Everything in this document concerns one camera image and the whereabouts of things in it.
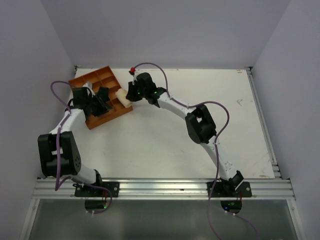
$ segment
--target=white table surface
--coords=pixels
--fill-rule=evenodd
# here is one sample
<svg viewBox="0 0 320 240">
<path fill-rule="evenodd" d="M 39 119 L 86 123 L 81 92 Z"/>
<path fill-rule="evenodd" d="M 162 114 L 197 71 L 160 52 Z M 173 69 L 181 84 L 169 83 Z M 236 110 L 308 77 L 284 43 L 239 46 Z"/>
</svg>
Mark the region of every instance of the white table surface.
<svg viewBox="0 0 320 240">
<path fill-rule="evenodd" d="M 95 69 L 79 68 L 76 77 Z M 124 89 L 132 81 L 128 69 L 112 69 Z M 149 72 L 165 87 L 157 69 Z M 220 146 L 245 178 L 274 178 L 254 97 L 245 70 L 165 69 L 170 93 L 190 104 L 214 100 L 230 112 L 230 123 Z M 226 114 L 207 105 L 219 130 Z M 85 124 L 73 133 L 82 162 L 103 178 L 213 178 L 216 166 L 188 136 L 185 122 L 143 99 L 133 111 L 89 130 Z"/>
</svg>

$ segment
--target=metal bracket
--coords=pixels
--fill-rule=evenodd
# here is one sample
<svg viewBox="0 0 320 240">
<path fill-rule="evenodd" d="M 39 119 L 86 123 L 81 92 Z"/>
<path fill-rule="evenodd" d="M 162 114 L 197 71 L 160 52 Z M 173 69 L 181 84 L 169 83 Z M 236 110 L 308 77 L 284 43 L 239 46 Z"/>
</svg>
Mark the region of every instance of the metal bracket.
<svg viewBox="0 0 320 240">
<path fill-rule="evenodd" d="M 103 183 L 118 182 L 119 199 L 122 200 L 208 200 L 207 182 L 213 179 L 170 179 L 170 178 L 103 178 Z M 256 200 L 294 200 L 290 180 L 245 179 L 251 186 L 252 201 Z M 70 180 L 65 181 L 60 191 L 55 191 L 56 179 L 38 179 L 32 197 L 36 199 L 84 200 L 74 197 L 75 187 Z M 100 200 L 101 195 L 92 197 Z M 214 197 L 213 201 L 234 201 L 234 197 Z"/>
<path fill-rule="evenodd" d="M 75 187 L 74 196 L 77 198 L 95 198 L 102 196 L 102 190 L 96 188 L 90 188 L 88 186 L 82 186 L 80 184 L 73 184 Z M 112 193 L 113 198 L 117 198 L 119 195 L 120 183 L 118 181 L 105 181 L 102 182 L 103 188 L 108 189 Z"/>
<path fill-rule="evenodd" d="M 213 181 L 206 183 L 208 196 L 213 186 Z M 226 191 L 225 183 L 218 181 L 212 193 L 211 198 L 238 198 L 242 193 L 242 198 L 251 198 L 252 192 L 250 183 L 248 181 L 242 182 L 242 184 L 235 191 Z"/>
</svg>

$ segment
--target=beige sponge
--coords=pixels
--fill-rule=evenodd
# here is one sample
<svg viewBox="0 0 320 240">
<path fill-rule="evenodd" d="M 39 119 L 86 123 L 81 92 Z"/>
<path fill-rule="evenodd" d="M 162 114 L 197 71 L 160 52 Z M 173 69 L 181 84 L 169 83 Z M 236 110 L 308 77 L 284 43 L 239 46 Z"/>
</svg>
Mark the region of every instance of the beige sponge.
<svg viewBox="0 0 320 240">
<path fill-rule="evenodd" d="M 128 92 L 126 90 L 120 88 L 115 95 L 125 108 L 130 108 L 132 106 L 132 102 L 126 99 L 127 93 Z"/>
</svg>

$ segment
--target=mark on table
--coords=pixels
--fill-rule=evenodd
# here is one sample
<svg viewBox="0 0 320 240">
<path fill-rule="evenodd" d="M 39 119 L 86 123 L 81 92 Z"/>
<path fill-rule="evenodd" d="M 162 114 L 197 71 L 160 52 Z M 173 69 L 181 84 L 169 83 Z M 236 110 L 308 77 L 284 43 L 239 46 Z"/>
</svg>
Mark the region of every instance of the mark on table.
<svg viewBox="0 0 320 240">
<path fill-rule="evenodd" d="M 260 160 L 262 160 L 264 157 L 268 156 L 269 152 L 267 151 L 262 157 L 260 157 Z"/>
<path fill-rule="evenodd" d="M 243 99 L 238 99 L 236 102 L 242 107 L 241 102 L 243 101 Z"/>
</svg>

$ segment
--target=mounting plate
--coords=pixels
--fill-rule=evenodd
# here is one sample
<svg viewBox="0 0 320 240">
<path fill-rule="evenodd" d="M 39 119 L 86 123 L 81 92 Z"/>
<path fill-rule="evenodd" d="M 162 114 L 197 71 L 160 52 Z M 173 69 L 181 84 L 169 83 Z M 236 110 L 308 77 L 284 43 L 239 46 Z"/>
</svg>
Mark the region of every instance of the mounting plate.
<svg viewBox="0 0 320 240">
<path fill-rule="evenodd" d="M 102 190 L 90 188 L 87 186 L 81 186 L 79 184 L 73 184 L 75 187 L 74 196 L 78 198 L 95 198 L 102 196 Z M 102 186 L 108 189 L 112 193 L 113 198 L 117 198 L 119 195 L 120 183 L 118 181 L 103 181 Z"/>
<path fill-rule="evenodd" d="M 211 188 L 212 188 L 213 182 L 209 181 L 206 183 L 207 186 L 207 192 L 208 196 L 210 194 Z M 236 189 L 234 192 L 227 192 L 224 187 L 225 183 L 218 181 L 215 186 L 212 193 L 211 198 L 237 198 L 240 195 L 240 192 L 242 192 L 243 198 L 251 198 L 252 192 L 250 187 L 250 182 L 244 181 L 241 183 L 241 185 Z"/>
</svg>

